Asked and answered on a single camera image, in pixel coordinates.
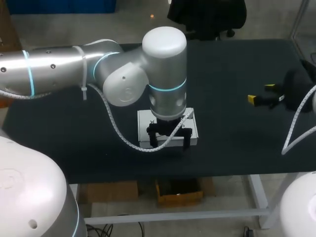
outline screw hole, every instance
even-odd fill
[[[35,220],[30,220],[29,226],[35,230],[38,227],[38,223]]]

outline white cable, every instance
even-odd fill
[[[112,112],[111,112],[111,109],[110,109],[110,106],[108,104],[108,101],[107,99],[105,98],[103,92],[98,88],[96,87],[95,85],[93,84],[88,84],[89,86],[91,86],[93,89],[95,89],[98,94],[101,96],[103,102],[104,102],[104,105],[108,111],[108,114],[109,114],[109,118],[111,120],[111,123],[112,123],[112,126],[115,130],[115,132],[118,134],[118,136],[120,137],[120,139],[126,143],[127,145],[129,145],[131,148],[134,148],[138,151],[141,151],[141,152],[156,152],[156,151],[159,151],[161,150],[162,148],[164,148],[165,146],[167,146],[169,144],[169,142],[171,141],[171,139],[174,137],[174,135],[176,134],[176,132],[180,129],[180,127],[182,126],[182,124],[184,123],[185,120],[187,120],[187,118],[193,113],[193,109],[188,112],[184,117],[183,119],[179,122],[179,124],[175,127],[175,129],[173,130],[173,132],[170,134],[170,136],[168,137],[168,139],[163,143],[161,144],[160,146],[156,147],[156,148],[152,148],[152,149],[144,149],[144,148],[140,148],[140,147],[137,147],[135,146],[134,144],[130,143],[129,141],[127,141],[123,135],[121,134],[121,132],[119,131],[115,121],[114,121],[114,118],[112,116]]]
[[[16,94],[12,94],[3,90],[0,90],[0,95],[8,97],[8,98],[12,98],[12,99],[17,99],[17,100],[31,100],[31,99],[38,99],[38,98],[42,98],[46,95],[49,95],[50,93],[45,93],[45,94],[40,94],[40,95],[16,95]]]
[[[310,130],[308,130],[307,132],[303,133],[301,136],[299,136],[298,138],[296,138],[290,145],[290,139],[294,130],[294,126],[295,123],[298,119],[298,116],[300,115],[300,112],[303,108],[303,106],[305,105],[306,101],[310,98],[310,96],[316,91],[316,85],[305,95],[304,99],[302,100],[300,106],[297,108],[297,111],[295,112],[292,124],[290,126],[290,130],[288,132],[287,138],[285,140],[283,149],[282,149],[282,155],[285,155],[289,150],[291,150],[297,143],[299,143],[300,141],[302,141],[304,138],[306,138],[307,136],[311,135],[313,132],[316,131],[316,126],[311,128]]]
[[[81,90],[83,93],[83,100],[87,100],[87,73],[88,73],[88,65],[87,65],[87,60],[85,57],[85,53],[82,50],[81,47],[79,46],[73,46],[73,48],[75,48],[76,50],[78,50],[78,52],[80,53],[81,57],[82,57],[82,62],[83,62],[83,76],[82,76],[82,86],[81,86]]]
[[[112,40],[112,39],[99,39],[99,40],[97,40],[97,41],[94,41],[94,42],[91,42],[91,43],[87,43],[87,44],[85,44],[84,46],[88,46],[88,45],[92,45],[92,44],[100,43],[100,42],[104,42],[104,41],[110,41],[110,42],[117,43],[116,41],[114,41],[114,40]]]

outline table top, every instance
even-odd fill
[[[79,87],[15,101],[3,128],[15,141],[51,157],[70,183],[312,171],[315,136],[281,155],[294,112],[247,102],[248,94],[264,94],[265,84],[281,82],[292,68],[304,70],[290,41],[188,42],[187,106],[195,109],[199,139],[185,152],[128,147],[92,88],[87,101]],[[131,106],[112,106],[119,129],[134,144],[137,110],[149,107],[147,91]],[[293,137],[314,124],[314,114],[301,115]]]

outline coiled cable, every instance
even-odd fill
[[[93,89],[95,89],[98,94],[100,95],[100,97],[102,98],[103,102],[104,102],[104,105],[107,109],[107,112],[109,114],[109,118],[110,118],[110,121],[112,123],[112,126],[115,130],[115,132],[118,134],[118,136],[120,137],[120,139],[125,143],[127,144],[128,146],[130,146],[131,148],[134,148],[135,150],[138,150],[140,152],[156,152],[156,151],[159,151],[161,150],[162,148],[164,148],[165,146],[167,146],[169,144],[169,142],[172,140],[172,138],[174,137],[174,135],[176,134],[176,132],[180,129],[180,127],[182,126],[182,124],[185,122],[185,120],[187,120],[187,118],[194,112],[194,110],[190,110],[190,112],[188,112],[182,119],[181,121],[179,122],[179,124],[175,127],[175,129],[173,130],[173,132],[170,134],[170,136],[168,137],[168,139],[163,143],[161,144],[160,146],[156,147],[156,148],[151,148],[151,149],[144,149],[144,148],[140,148],[140,147],[137,147],[135,146],[134,144],[130,143],[129,141],[126,140],[126,138],[123,137],[123,135],[121,134],[121,132],[119,131],[115,121],[114,121],[114,118],[113,118],[113,115],[112,115],[112,112],[111,112],[111,109],[110,109],[110,106],[109,106],[109,103],[107,101],[107,99],[105,98],[103,92],[98,88],[96,87],[95,85],[93,84],[88,84],[89,86],[91,86]]]

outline office chair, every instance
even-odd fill
[[[244,0],[172,0],[168,18],[192,31],[188,40],[214,40],[223,31],[231,38],[244,26],[247,8]]]

